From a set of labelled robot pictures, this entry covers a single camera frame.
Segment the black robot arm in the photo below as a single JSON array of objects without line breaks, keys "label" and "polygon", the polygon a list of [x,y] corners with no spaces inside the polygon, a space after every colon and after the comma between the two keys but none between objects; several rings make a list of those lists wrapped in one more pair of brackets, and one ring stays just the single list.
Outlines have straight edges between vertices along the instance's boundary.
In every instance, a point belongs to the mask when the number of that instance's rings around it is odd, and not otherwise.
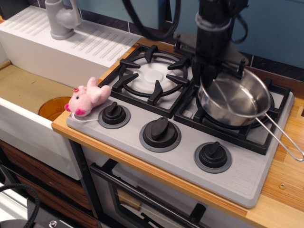
[{"label": "black robot arm", "polygon": [[240,12],[247,0],[201,0],[195,16],[196,34],[178,33],[174,50],[188,57],[196,84],[210,87],[221,72],[241,79],[248,59],[234,47],[243,42],[232,39],[235,20],[248,30]]}]

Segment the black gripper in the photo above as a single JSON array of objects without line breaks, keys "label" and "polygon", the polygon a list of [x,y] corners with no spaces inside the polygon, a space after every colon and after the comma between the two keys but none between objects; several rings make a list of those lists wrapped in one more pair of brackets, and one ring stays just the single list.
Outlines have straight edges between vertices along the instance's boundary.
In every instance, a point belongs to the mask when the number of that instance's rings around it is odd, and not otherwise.
[{"label": "black gripper", "polygon": [[193,79],[201,85],[204,71],[204,87],[207,89],[221,71],[233,76],[243,76],[248,59],[232,44],[227,32],[203,32],[196,34],[177,33],[175,51],[185,55],[191,61]]}]

